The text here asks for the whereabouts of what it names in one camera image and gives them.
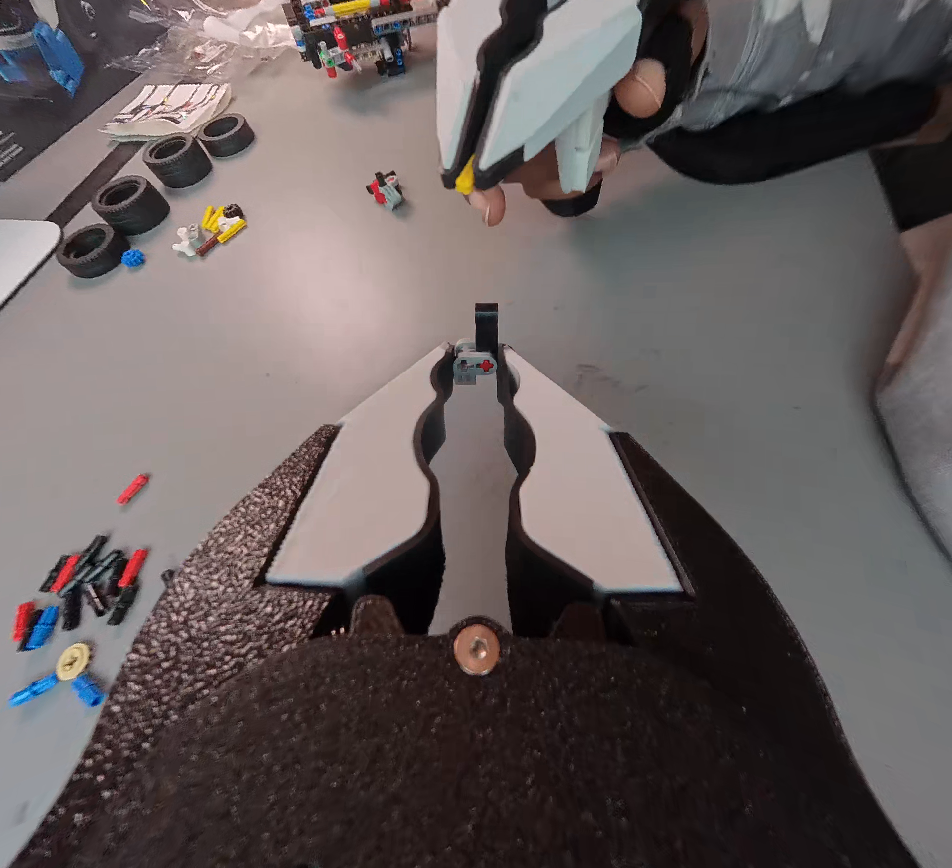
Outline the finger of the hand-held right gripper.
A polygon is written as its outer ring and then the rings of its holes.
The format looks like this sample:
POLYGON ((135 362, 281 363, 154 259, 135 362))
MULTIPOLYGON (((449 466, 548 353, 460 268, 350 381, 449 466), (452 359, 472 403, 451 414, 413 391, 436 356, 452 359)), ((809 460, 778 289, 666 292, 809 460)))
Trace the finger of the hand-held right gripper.
POLYGON ((506 66, 534 39, 544 0, 449 0, 437 18, 436 127, 442 182, 474 173, 506 66))
POLYGON ((502 182, 515 161, 553 145, 562 189, 588 189, 614 85, 634 64, 640 0, 561 0, 503 69, 472 158, 474 185, 502 182))

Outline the black toy tire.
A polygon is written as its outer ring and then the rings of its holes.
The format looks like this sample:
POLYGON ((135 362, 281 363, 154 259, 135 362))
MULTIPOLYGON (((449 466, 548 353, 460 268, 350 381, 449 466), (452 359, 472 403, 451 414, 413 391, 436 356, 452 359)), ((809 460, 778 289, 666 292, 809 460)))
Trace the black toy tire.
POLYGON ((256 141, 256 135, 244 115, 224 113, 204 124, 198 139, 209 156, 225 159, 242 153, 256 141))
POLYGON ((145 177, 114 178, 93 195, 90 206, 112 229, 126 236, 149 232, 170 213, 170 205, 145 177))
POLYGON ((160 183, 170 189, 197 184, 212 170, 204 146, 188 133, 156 138, 144 148, 142 159, 160 183))
POLYGON ((120 266, 122 256, 129 249, 125 234, 104 222, 97 222, 65 236, 54 255, 73 276, 94 279, 120 266))

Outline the small grey toy brick assembly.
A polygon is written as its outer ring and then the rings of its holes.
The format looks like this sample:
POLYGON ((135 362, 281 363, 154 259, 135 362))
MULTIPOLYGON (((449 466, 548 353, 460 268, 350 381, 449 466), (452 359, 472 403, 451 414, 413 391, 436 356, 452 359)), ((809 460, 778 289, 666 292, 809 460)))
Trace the small grey toy brick assembly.
POLYGON ((365 189, 378 204, 391 213, 405 202, 398 174, 395 171, 376 172, 374 180, 366 184, 365 189))
POLYGON ((476 303, 474 337, 455 344, 453 381, 455 385, 474 385, 481 376, 494 375, 498 369, 499 304, 476 303))

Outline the pile of small connector pins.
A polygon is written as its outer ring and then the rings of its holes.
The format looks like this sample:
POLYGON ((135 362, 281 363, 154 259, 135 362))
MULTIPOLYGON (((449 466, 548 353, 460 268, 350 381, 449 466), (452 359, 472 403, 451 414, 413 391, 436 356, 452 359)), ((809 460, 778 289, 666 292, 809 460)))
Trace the pile of small connector pins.
MULTIPOLYGON (((109 547, 107 534, 95 536, 80 552, 61 556, 38 589, 41 600, 21 602, 11 625, 10 641, 18 653, 35 653, 49 646, 57 634, 78 632, 83 614, 89 611, 107 626, 118 627, 136 602, 139 577, 150 551, 109 547)), ((6 703, 25 706, 63 685, 90 709, 106 702, 107 690, 92 670, 93 647, 88 670, 73 682, 59 682, 54 669, 14 691, 6 703)))

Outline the toy car set box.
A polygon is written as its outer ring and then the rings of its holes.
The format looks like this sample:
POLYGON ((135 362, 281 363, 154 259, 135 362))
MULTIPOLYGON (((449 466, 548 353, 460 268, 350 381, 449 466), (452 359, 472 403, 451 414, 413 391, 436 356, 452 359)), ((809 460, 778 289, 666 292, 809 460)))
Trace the toy car set box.
POLYGON ((129 83, 110 67, 154 39, 132 0, 1 0, 1 179, 129 83))

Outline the toy brick car chassis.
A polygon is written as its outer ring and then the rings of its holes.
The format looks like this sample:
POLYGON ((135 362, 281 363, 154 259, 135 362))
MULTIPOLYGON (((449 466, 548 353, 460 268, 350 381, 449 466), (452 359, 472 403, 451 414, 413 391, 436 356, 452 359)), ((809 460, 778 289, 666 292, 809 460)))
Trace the toy brick car chassis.
POLYGON ((437 0, 283 0, 302 61, 329 79, 373 68, 403 76, 412 30, 435 24, 437 0))

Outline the white crumpled plastic bag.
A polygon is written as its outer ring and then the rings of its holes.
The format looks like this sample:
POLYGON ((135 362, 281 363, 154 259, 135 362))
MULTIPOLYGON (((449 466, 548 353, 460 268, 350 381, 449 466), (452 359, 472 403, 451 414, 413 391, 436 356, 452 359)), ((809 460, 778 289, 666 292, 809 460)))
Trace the white crumpled plastic bag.
POLYGON ((255 51, 296 48, 292 25, 284 9, 289 0, 259 0, 246 8, 209 16, 200 22, 199 30, 208 38, 253 49, 255 51))

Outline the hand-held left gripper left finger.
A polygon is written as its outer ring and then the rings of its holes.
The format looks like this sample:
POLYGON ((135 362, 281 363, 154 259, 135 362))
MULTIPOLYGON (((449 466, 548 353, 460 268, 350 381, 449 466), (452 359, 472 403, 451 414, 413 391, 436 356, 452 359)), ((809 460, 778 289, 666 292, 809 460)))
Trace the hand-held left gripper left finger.
POLYGON ((361 583, 434 522, 452 352, 438 345, 339 420, 268 583, 361 583))

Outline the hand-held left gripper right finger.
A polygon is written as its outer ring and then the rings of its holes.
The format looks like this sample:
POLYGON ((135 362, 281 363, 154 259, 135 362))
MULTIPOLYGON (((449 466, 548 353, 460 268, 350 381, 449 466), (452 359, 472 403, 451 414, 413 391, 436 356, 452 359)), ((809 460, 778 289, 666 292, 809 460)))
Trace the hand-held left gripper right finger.
POLYGON ((613 428, 512 347, 501 352, 520 535, 604 595, 682 593, 613 428))

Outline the person's right hand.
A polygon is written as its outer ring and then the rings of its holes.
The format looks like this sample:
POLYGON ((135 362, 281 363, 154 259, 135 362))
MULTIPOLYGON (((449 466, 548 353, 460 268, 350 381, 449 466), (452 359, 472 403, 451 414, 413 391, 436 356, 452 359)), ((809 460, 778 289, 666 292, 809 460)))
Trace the person's right hand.
MULTIPOLYGON (((658 57, 636 60, 613 89, 613 99, 606 111, 608 134, 601 141, 589 190, 615 169, 623 140, 641 139, 672 115, 704 52, 707 35, 708 7, 704 0, 684 3, 677 13, 668 14, 658 24, 646 48, 657 51, 658 57)), ((474 188, 465 195, 489 227, 498 225, 505 216, 504 184, 517 184, 528 197, 539 201, 555 202, 577 196, 562 190, 554 144, 515 169, 503 184, 485 190, 474 188)))

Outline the sticker sheet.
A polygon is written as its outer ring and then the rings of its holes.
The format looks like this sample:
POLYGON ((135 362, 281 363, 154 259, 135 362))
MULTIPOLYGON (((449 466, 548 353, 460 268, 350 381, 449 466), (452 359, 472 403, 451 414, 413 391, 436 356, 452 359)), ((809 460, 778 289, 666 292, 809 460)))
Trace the sticker sheet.
POLYGON ((228 83, 148 84, 100 132, 117 142, 195 134, 224 112, 231 100, 228 83))

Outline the grey desk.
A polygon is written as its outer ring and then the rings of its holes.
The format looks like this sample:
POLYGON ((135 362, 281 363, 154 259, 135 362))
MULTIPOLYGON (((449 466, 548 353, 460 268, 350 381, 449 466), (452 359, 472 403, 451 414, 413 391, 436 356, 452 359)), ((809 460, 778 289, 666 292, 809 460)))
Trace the grey desk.
POLYGON ((98 712, 56 690, 65 642, 10 646, 19 603, 98 533, 148 546, 120 627, 80 635, 114 679, 179 564, 321 424, 501 305, 501 337, 627 431, 752 558, 817 662, 884 809, 950 866, 950 563, 871 412, 914 275, 866 157, 763 185, 622 160, 589 216, 507 191, 488 229, 443 189, 434 29, 405 76, 332 81, 281 55, 233 88, 256 144, 137 241, 136 271, 49 259, 2 309, 2 866, 47 813, 98 712), (365 185, 395 171, 394 212, 365 185), (204 257, 179 227, 246 228, 204 257), (115 499, 138 474, 149 484, 115 499))

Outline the person's right forearm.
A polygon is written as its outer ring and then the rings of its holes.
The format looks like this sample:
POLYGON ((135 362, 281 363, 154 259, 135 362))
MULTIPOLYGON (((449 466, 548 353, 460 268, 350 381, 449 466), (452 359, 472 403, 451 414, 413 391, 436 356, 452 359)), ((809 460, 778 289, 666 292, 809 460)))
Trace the person's right forearm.
POLYGON ((700 62, 667 128, 701 132, 830 89, 941 84, 951 0, 708 0, 700 62))

